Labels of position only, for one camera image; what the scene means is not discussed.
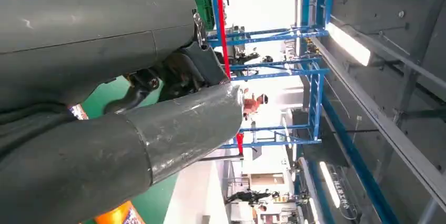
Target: fluorescent light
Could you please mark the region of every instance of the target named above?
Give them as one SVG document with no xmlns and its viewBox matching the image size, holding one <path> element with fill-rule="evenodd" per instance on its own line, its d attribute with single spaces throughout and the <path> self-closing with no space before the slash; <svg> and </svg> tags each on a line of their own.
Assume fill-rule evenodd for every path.
<svg viewBox="0 0 446 224">
<path fill-rule="evenodd" d="M 318 217 L 318 212 L 316 211 L 315 202 L 313 201 L 312 198 L 310 198 L 308 201 L 310 202 L 311 213 L 313 214 L 313 219 L 315 222 L 317 222 L 319 220 L 319 217 Z"/>
<path fill-rule="evenodd" d="M 297 144 L 293 145 L 293 161 L 295 162 L 297 158 Z"/>
<path fill-rule="evenodd" d="M 341 205 L 341 200 L 339 199 L 339 195 L 336 192 L 335 184 L 333 183 L 333 179 L 331 179 L 331 175 L 328 172 L 327 165 L 325 164 L 325 162 L 320 162 L 319 165 L 321 167 L 325 182 L 327 183 L 328 190 L 330 191 L 331 198 L 333 199 L 334 206 L 336 208 L 339 208 L 339 206 Z"/>
<path fill-rule="evenodd" d="M 333 38 L 339 46 L 345 49 L 358 62 L 364 66 L 369 64 L 370 51 L 362 44 L 358 43 L 353 37 L 349 36 L 333 23 L 327 24 L 326 30 L 328 30 L 331 38 Z"/>
</svg>

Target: green plastic crate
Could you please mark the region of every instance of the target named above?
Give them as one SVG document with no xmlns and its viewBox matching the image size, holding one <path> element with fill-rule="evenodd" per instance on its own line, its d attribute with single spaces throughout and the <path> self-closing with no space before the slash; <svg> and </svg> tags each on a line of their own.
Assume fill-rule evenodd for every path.
<svg viewBox="0 0 446 224">
<path fill-rule="evenodd" d="M 215 25 L 214 12 L 212 11 L 212 0 L 195 0 L 198 13 L 203 20 L 206 30 L 213 30 Z"/>
</svg>

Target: metal rail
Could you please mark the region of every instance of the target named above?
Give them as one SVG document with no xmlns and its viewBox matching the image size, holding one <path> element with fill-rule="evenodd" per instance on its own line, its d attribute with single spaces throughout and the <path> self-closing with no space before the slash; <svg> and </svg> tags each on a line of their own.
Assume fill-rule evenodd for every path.
<svg viewBox="0 0 446 224">
<path fill-rule="evenodd" d="M 446 210 L 446 180 L 395 123 L 380 111 L 378 104 L 349 76 L 321 42 L 314 38 L 311 40 L 322 52 L 332 72 L 362 107 L 395 152 L 438 202 L 439 206 Z"/>
</svg>

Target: gray robot arm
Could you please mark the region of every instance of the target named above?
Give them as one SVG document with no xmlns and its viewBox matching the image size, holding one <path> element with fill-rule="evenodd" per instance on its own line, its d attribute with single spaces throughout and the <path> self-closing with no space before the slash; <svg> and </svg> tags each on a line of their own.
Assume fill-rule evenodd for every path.
<svg viewBox="0 0 446 224">
<path fill-rule="evenodd" d="M 240 92 L 198 38 L 194 0 L 0 0 L 0 9 L 3 222 L 79 223 L 237 133 Z M 68 111 L 99 84 L 146 69 L 165 82 L 163 102 L 86 121 Z"/>
</svg>

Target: worker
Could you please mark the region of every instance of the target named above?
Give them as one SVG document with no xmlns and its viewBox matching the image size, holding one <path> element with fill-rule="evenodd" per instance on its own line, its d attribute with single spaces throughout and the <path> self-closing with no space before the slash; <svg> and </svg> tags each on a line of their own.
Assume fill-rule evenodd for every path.
<svg viewBox="0 0 446 224">
<path fill-rule="evenodd" d="M 260 105 L 267 103 L 268 103 L 268 96 L 266 96 L 265 94 L 262 94 L 257 98 L 255 98 L 254 94 L 252 94 L 251 99 L 245 99 L 243 117 L 247 120 L 250 114 L 257 112 L 257 109 L 259 108 Z"/>
<path fill-rule="evenodd" d="M 247 189 L 246 191 L 238 191 L 235 194 L 231 195 L 230 197 L 228 197 L 225 201 L 225 204 L 231 203 L 234 200 L 241 200 L 241 201 L 246 201 L 249 203 L 250 206 L 254 207 L 254 204 L 259 203 L 259 200 L 262 198 L 267 198 L 271 195 L 276 195 L 278 194 L 277 192 L 273 192 L 272 194 L 268 191 L 268 189 L 265 192 L 256 192 L 256 191 L 251 191 L 250 189 Z"/>
</svg>

